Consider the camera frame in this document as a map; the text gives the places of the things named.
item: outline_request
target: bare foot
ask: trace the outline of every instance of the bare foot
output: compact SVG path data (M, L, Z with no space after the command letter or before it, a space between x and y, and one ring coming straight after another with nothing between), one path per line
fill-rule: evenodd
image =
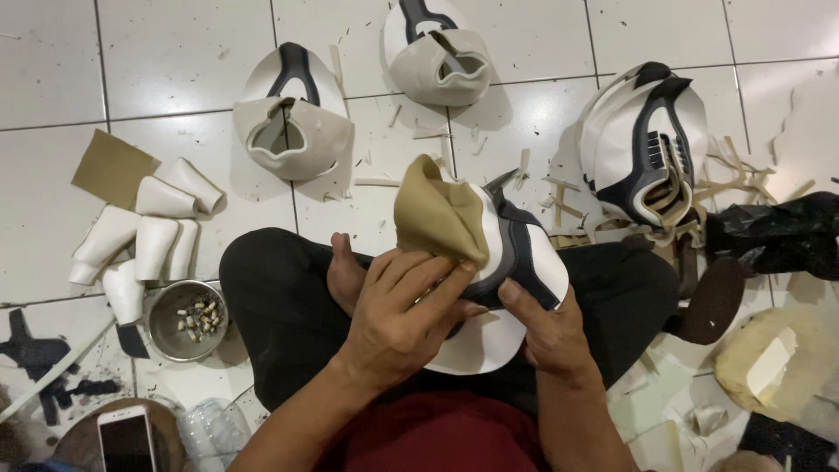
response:
M367 271L358 265L356 257L352 255L349 234L332 234L331 242L334 255L326 272L326 286L332 299L352 318Z

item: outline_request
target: smartphone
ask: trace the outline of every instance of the smartphone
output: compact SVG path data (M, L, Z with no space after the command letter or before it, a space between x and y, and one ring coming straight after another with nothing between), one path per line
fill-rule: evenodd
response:
M157 472L149 410L145 406L102 413L96 424L106 472Z

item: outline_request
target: fingernail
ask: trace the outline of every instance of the fingernail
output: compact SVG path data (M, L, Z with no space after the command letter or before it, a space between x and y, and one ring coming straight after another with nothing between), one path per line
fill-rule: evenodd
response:
M512 279L505 279L498 288L498 298L504 303L514 303L519 298L521 286Z
M489 312L489 308L487 308L483 305L478 305L477 303L472 303L466 309L466 316L467 317L478 317L478 316L481 316L482 314L484 314L486 312Z

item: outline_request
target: black pants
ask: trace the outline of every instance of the black pants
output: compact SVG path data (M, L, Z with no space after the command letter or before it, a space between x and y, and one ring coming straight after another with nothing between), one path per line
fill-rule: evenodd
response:
M620 243L559 252L583 329L608 388L675 314L678 277L664 260ZM372 257L358 255L366 269ZM221 257L221 289L253 364L257 398L270 411L309 382L338 351L350 318L332 300L329 246L279 228L244 234ZM383 397L468 389L535 412L534 369L517 355L499 370L455 376L421 370Z

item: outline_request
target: forearm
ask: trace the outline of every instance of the forearm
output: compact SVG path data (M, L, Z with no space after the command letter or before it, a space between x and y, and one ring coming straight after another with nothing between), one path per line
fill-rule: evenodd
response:
M228 471L309 471L334 436L376 398L333 359L268 417Z
M536 382L539 437L554 470L638 470L609 417L606 389L596 367L578 381L537 371Z

